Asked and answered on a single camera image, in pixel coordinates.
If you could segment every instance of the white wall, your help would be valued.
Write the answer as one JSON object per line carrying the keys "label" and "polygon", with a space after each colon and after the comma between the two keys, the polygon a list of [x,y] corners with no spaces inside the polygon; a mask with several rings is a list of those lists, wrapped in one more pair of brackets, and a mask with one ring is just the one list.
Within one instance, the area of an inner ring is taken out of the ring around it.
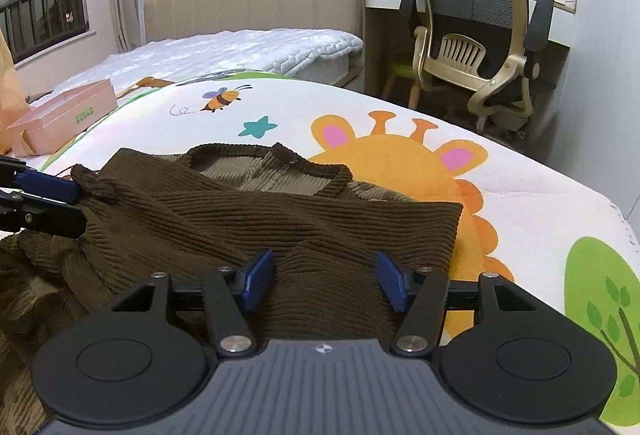
{"label": "white wall", "polygon": [[86,0],[91,34],[17,65],[25,95],[45,92],[117,52],[109,0]]}
{"label": "white wall", "polygon": [[639,8],[640,0],[578,0],[564,86],[532,134],[539,160],[607,195],[625,216],[640,195]]}

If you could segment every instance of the wooden stool leg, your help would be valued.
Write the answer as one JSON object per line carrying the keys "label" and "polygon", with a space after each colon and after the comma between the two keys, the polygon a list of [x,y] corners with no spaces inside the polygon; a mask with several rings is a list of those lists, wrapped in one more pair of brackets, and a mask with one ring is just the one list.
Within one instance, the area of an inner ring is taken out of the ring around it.
{"label": "wooden stool leg", "polygon": [[414,81],[414,84],[411,86],[411,93],[409,94],[409,110],[417,110],[421,92],[420,82]]}
{"label": "wooden stool leg", "polygon": [[382,89],[382,94],[380,95],[380,99],[388,100],[389,95],[391,94],[391,89],[394,87],[394,83],[396,82],[396,76],[391,75],[386,79],[385,87]]}

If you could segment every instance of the blue gripper pad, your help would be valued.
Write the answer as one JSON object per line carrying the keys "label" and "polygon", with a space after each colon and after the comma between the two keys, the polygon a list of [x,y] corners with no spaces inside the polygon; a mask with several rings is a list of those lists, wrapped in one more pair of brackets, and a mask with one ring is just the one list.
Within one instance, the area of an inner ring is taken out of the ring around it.
{"label": "blue gripper pad", "polygon": [[383,253],[376,253],[376,271],[378,283],[395,312],[406,312],[409,309],[409,294],[404,274]]}
{"label": "blue gripper pad", "polygon": [[15,177],[22,191],[58,202],[73,204],[78,199],[78,186],[65,180],[36,170],[27,170]]}
{"label": "blue gripper pad", "polygon": [[255,312],[273,279],[273,253],[266,251],[246,274],[242,290],[242,312]]}

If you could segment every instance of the window railing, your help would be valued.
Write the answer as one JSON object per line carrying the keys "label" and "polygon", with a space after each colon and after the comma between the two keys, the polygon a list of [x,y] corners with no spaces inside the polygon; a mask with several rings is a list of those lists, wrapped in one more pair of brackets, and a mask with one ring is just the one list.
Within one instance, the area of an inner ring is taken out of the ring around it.
{"label": "window railing", "polygon": [[17,0],[0,6],[14,63],[88,30],[82,0]]}

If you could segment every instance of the pink box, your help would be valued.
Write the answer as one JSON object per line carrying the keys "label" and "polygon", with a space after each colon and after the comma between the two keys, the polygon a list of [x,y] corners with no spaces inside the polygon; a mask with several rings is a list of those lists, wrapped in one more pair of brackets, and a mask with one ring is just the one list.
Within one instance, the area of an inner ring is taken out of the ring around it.
{"label": "pink box", "polygon": [[117,107],[109,79],[63,92],[7,127],[14,155],[55,153]]}

